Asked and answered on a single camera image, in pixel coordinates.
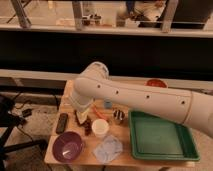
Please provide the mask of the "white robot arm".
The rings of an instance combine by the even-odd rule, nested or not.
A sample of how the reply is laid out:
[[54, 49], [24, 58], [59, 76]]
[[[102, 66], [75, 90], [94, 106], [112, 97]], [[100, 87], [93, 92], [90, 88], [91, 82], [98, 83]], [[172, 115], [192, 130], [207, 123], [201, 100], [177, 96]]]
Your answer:
[[107, 66], [95, 61], [73, 81], [70, 103], [84, 112], [94, 99], [109, 100], [196, 129], [213, 138], [213, 96], [190, 90], [127, 84], [109, 79]]

